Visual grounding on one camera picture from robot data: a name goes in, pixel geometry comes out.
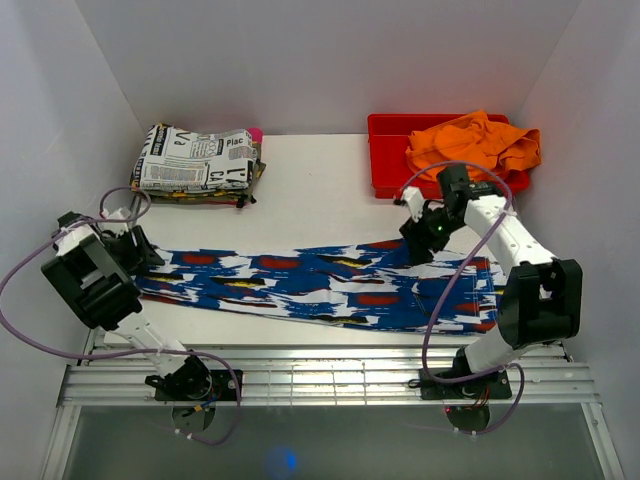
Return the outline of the blue white patterned trousers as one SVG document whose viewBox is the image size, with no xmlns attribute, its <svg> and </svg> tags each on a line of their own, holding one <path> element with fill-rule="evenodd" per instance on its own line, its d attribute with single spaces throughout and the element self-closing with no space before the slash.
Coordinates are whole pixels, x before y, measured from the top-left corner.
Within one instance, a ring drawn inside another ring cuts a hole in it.
<svg viewBox="0 0 640 480">
<path fill-rule="evenodd" d="M 381 332 L 422 332 L 462 266 L 441 251 L 413 265 L 402 239 L 250 254 L 163 250 L 137 277 L 144 298 L 207 310 Z"/>
</svg>

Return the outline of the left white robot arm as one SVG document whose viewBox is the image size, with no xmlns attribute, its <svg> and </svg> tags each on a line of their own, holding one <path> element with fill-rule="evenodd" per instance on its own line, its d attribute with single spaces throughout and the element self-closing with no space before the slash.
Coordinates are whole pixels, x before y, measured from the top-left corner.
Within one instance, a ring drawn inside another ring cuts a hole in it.
<svg viewBox="0 0 640 480">
<path fill-rule="evenodd" d="M 135 278 L 164 261 L 142 227 L 104 228 L 75 212 L 61 216 L 58 226 L 64 236 L 54 242 L 55 257 L 41 271 L 79 320 L 142 350 L 156 369 L 145 383 L 163 398 L 208 399 L 213 379 L 205 364 L 143 315 L 142 292 Z"/>
</svg>

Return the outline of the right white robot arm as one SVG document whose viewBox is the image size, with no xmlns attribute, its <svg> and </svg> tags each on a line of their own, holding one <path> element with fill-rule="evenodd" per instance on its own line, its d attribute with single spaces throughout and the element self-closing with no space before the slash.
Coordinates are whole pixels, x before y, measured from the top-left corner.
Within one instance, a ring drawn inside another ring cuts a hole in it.
<svg viewBox="0 0 640 480">
<path fill-rule="evenodd" d="M 449 370 L 424 371 L 431 382 L 453 385 L 458 394 L 474 397 L 487 386 L 489 375 L 514 367 L 526 351 L 577 335 L 583 271 L 577 261 L 557 257 L 530 234 L 512 206 L 510 187 L 494 172 L 488 180 L 475 182 L 469 177 L 476 167 L 473 163 L 441 162 L 435 167 L 441 207 L 429 209 L 412 179 L 395 199 L 410 213 L 404 235 L 413 259 L 432 258 L 462 227 L 480 240 L 446 284 L 426 329 L 433 329 L 445 300 L 479 249 L 489 249 L 506 278 L 495 325 L 461 348 Z"/>
</svg>

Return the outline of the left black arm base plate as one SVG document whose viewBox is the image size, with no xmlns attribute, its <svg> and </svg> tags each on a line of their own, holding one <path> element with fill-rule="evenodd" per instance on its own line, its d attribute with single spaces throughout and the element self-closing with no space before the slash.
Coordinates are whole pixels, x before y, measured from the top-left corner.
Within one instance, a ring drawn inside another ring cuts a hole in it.
<svg viewBox="0 0 640 480">
<path fill-rule="evenodd" d="M 205 387 L 209 387 L 207 393 L 198 393 L 195 396 L 181 394 L 178 397 L 172 397 L 159 389 L 155 389 L 153 399 L 161 402 L 199 402 L 203 403 L 209 400 L 213 401 L 231 401 L 237 400 L 237 393 L 242 390 L 242 382 L 244 372 L 235 369 L 234 374 L 238 382 L 235 382 L 232 375 L 227 370 L 213 369 L 210 371 L 209 380 L 205 382 Z"/>
</svg>

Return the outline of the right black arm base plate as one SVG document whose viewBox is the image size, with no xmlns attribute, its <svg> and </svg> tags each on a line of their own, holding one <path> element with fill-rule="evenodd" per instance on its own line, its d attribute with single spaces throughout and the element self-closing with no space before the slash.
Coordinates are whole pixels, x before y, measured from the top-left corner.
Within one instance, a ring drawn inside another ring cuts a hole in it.
<svg viewBox="0 0 640 480">
<path fill-rule="evenodd" d="M 423 370 L 408 382 L 408 387 L 418 389 L 422 400 L 508 400 L 512 390 L 505 372 L 493 373 L 479 379 L 448 384 L 436 382 Z"/>
</svg>

